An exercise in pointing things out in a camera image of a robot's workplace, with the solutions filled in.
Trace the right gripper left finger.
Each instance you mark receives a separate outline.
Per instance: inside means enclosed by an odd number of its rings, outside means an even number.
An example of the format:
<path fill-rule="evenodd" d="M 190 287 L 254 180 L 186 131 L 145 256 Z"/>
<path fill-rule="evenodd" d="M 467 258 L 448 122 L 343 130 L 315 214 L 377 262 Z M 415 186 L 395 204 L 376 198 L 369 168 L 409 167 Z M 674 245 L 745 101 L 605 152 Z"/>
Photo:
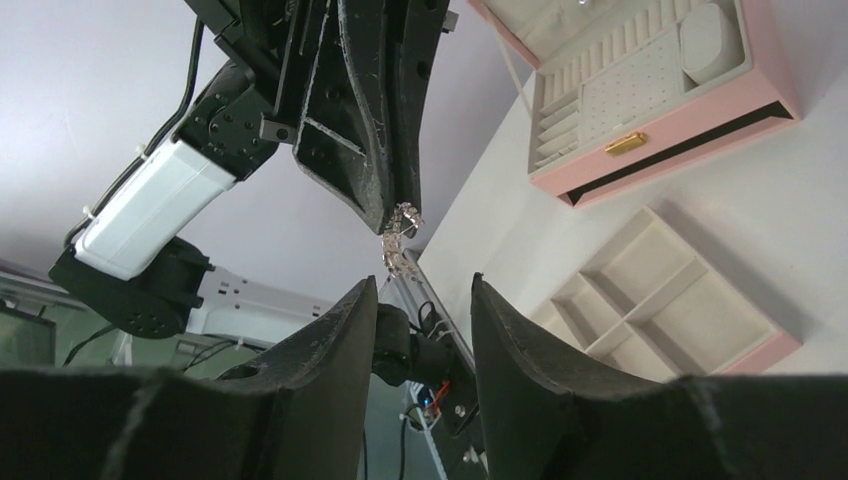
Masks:
<path fill-rule="evenodd" d="M 319 319 L 219 376 L 259 406 L 243 478 L 357 477 L 377 310 L 369 276 Z"/>

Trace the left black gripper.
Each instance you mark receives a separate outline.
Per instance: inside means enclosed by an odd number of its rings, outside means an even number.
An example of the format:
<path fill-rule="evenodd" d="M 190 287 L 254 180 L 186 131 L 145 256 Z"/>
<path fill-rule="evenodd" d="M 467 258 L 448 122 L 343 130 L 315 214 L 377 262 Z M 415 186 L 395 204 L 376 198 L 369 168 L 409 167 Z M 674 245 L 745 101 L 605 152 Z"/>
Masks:
<path fill-rule="evenodd" d="M 295 156 L 375 235 L 395 202 L 422 211 L 420 131 L 447 1 L 188 1 L 227 61 L 211 85 L 243 74 L 307 82 Z"/>

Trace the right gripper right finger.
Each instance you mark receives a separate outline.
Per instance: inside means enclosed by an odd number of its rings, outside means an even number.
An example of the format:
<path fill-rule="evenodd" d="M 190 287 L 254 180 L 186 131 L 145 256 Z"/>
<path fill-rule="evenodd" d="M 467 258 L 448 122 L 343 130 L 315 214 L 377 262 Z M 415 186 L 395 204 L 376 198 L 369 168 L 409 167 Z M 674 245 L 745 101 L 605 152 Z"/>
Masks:
<path fill-rule="evenodd" d="M 661 479 L 682 471 L 655 382 L 610 367 L 471 286 L 480 416 L 493 479 Z"/>

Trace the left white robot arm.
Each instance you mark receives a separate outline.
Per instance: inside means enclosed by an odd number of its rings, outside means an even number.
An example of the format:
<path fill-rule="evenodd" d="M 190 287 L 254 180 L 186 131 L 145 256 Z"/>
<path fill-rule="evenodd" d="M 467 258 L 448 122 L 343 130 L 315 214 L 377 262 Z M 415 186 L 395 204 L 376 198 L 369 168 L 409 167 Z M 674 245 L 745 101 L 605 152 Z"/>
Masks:
<path fill-rule="evenodd" d="M 276 295 L 214 267 L 180 231 L 282 144 L 381 239 L 394 276 L 422 226 L 419 134 L 445 1 L 194 1 L 193 38 L 227 62 L 66 236 L 49 276 L 115 328 L 275 342 Z"/>

